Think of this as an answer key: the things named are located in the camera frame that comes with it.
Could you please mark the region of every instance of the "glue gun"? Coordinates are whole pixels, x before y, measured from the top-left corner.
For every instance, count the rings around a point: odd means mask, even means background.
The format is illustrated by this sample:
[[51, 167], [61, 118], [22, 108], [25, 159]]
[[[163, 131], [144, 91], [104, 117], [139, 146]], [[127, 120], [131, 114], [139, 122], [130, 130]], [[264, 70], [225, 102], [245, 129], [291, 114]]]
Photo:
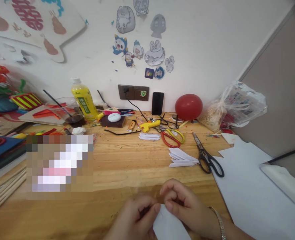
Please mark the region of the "glue gun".
[[156, 120], [155, 122], [151, 122], [151, 123], [143, 123], [140, 125], [140, 128], [142, 129], [142, 131], [144, 133], [147, 133], [150, 128], [152, 127], [157, 127], [161, 124], [161, 121], [160, 120]]

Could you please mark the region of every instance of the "scissors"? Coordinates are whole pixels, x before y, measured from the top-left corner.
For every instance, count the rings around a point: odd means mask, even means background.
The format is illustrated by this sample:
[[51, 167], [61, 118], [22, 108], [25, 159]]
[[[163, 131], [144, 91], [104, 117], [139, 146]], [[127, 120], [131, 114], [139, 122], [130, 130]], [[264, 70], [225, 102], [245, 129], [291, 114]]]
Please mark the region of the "scissors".
[[[218, 161], [212, 157], [212, 155], [210, 155], [205, 148], [203, 147], [202, 143], [200, 142], [200, 140], [198, 139], [197, 135], [195, 133], [193, 133], [194, 136], [194, 140], [196, 141], [197, 147], [200, 151], [200, 156], [198, 157], [198, 161], [200, 162], [200, 166], [202, 168], [203, 171], [205, 171], [207, 174], [210, 174], [212, 172], [211, 167], [213, 168], [214, 172], [219, 176], [219, 177], [224, 177], [224, 171], [222, 166], [218, 163]], [[206, 163], [206, 166], [208, 168], [208, 170], [206, 170], [202, 164], [201, 164], [201, 160], [203, 160]], [[216, 169], [215, 165], [213, 164], [213, 161], [217, 164], [217, 166], [220, 168], [220, 171], [222, 174], [220, 174], [218, 172], [218, 170]]]
[[[168, 129], [166, 127], [163, 127], [163, 126], [159, 126], [159, 128], [161, 129], [161, 137], [163, 139], [163, 142], [168, 145], [170, 148], [179, 148], [181, 146], [181, 143], [184, 143], [185, 142], [185, 137], [182, 133], [180, 133], [178, 130], [175, 130], [175, 129]], [[182, 140], [179, 140], [176, 136], [174, 136], [174, 134], [172, 133], [173, 132], [176, 132], [178, 133], [181, 137], [182, 137]], [[165, 137], [168, 137], [170, 139], [172, 139], [173, 141], [175, 141], [177, 143], [176, 146], [172, 146], [171, 144], [169, 144], [166, 140], [165, 140]]]

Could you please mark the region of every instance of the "bracelet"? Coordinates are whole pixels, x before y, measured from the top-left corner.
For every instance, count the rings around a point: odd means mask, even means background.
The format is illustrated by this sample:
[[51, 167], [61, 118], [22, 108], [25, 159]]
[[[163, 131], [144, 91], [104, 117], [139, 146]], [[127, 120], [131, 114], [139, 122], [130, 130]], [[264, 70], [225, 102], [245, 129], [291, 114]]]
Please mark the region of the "bracelet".
[[218, 221], [220, 223], [220, 228], [221, 228], [221, 240], [226, 240], [225, 228], [224, 228], [221, 216], [219, 215], [219, 213], [214, 208], [212, 208], [212, 207], [208, 207], [208, 208], [213, 210], [215, 212], [217, 218], [218, 218]]

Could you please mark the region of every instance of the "plastic bag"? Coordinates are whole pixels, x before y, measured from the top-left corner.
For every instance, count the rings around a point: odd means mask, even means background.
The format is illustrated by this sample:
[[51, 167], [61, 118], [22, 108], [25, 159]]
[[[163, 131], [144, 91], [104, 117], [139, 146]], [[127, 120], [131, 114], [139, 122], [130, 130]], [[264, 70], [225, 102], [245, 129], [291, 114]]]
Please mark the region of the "plastic bag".
[[250, 120], [267, 112], [265, 97], [239, 81], [228, 86], [219, 99], [209, 103], [198, 121], [217, 132], [222, 121], [235, 127], [243, 127]]

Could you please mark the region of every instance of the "hand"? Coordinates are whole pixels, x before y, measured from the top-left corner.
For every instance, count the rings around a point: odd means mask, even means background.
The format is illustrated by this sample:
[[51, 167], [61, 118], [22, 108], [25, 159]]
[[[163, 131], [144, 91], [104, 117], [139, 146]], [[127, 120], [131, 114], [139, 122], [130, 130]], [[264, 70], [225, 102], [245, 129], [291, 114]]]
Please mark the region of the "hand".
[[166, 181], [160, 195], [166, 209], [201, 237], [220, 239], [220, 225], [215, 213], [199, 201], [194, 192], [176, 179]]
[[105, 240], [141, 240], [154, 238], [153, 223], [160, 204], [148, 194], [131, 196], [123, 205]]

